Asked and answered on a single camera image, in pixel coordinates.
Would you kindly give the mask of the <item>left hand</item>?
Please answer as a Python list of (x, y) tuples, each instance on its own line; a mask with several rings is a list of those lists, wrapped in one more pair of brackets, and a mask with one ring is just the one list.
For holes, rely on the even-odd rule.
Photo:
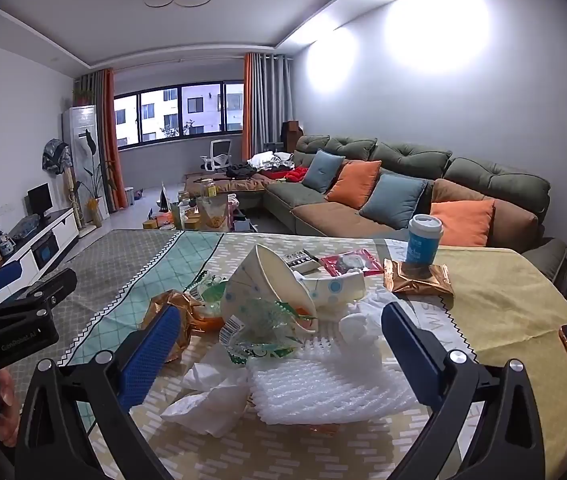
[(16, 400), (14, 381), (7, 368), (0, 370), (0, 442), (14, 448), (18, 440), (20, 408)]

